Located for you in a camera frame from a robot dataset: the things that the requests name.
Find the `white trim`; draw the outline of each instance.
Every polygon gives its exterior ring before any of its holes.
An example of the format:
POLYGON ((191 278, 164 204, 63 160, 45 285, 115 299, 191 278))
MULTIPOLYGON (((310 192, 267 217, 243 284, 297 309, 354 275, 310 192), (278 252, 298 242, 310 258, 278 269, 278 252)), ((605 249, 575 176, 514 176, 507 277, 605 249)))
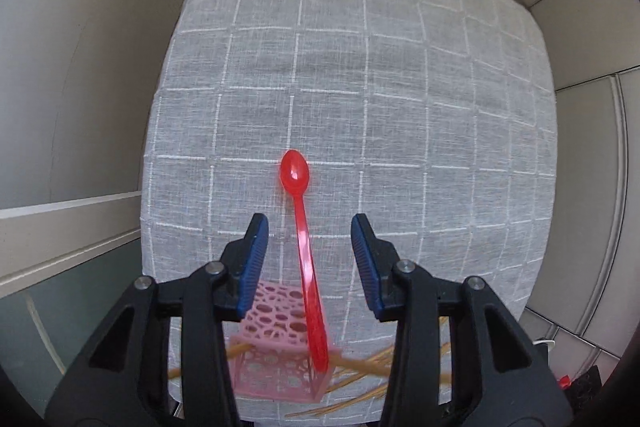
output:
POLYGON ((140 192, 0 210, 0 298, 140 237, 140 192))

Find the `metal strip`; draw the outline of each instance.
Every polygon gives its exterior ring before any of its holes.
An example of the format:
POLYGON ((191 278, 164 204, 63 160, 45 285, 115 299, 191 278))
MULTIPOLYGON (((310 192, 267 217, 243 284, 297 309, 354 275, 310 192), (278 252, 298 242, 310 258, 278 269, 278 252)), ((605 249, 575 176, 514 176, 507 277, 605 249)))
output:
POLYGON ((586 309, 578 322, 575 333, 583 336, 587 330, 593 315, 596 312, 602 294, 604 293, 611 268, 618 251, 618 243, 620 241, 620 232, 622 231, 622 222, 625 214, 626 204, 626 184, 628 175, 628 142, 626 137, 626 115, 625 103, 622 95, 622 85, 620 84, 620 76, 610 76, 611 92, 613 95, 613 108, 616 116, 616 129, 618 134, 618 183, 616 185, 616 202, 613 208, 613 220, 611 223, 611 231, 607 250, 602 261, 602 267, 596 280, 593 294, 587 303, 586 309))

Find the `red object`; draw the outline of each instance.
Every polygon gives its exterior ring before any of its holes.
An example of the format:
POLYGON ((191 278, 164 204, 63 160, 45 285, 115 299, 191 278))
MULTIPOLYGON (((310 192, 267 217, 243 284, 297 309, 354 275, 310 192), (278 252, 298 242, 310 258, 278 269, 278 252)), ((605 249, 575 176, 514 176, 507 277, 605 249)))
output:
POLYGON ((558 384, 560 385, 560 389, 563 391, 571 387, 571 378, 568 375, 564 375, 560 380, 558 380, 558 384))
POLYGON ((329 368, 329 352, 326 330, 322 320, 322 306, 314 258, 311 254, 309 229, 306 225, 303 194, 309 184, 309 166, 305 157, 296 150, 289 150, 280 162, 280 181, 284 189, 293 197, 298 230, 298 253, 300 255, 300 273, 302 274, 302 294, 305 299, 306 329, 308 332, 309 352, 316 371, 325 373, 329 368))

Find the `pink perforated box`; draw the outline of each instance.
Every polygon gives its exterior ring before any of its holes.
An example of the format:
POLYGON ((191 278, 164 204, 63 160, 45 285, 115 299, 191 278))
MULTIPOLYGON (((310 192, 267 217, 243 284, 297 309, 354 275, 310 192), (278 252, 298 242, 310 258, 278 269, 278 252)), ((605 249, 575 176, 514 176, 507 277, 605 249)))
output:
MULTIPOLYGON (((245 343, 254 348, 229 361, 235 394, 300 403, 322 399, 335 365, 326 373, 313 368, 299 287, 258 282, 254 305, 231 337, 232 345, 245 343)), ((328 347, 330 353, 340 353, 332 344, 328 347)))

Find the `oval hole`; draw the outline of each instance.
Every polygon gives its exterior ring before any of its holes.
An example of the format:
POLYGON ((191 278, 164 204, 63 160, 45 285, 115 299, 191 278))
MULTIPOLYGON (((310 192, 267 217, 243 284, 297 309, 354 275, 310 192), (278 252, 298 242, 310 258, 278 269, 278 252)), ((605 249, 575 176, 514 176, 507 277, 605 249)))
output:
POLYGON ((289 325, 289 328, 291 328, 294 331, 297 331, 298 333, 306 333, 306 324, 302 322, 292 322, 289 325))

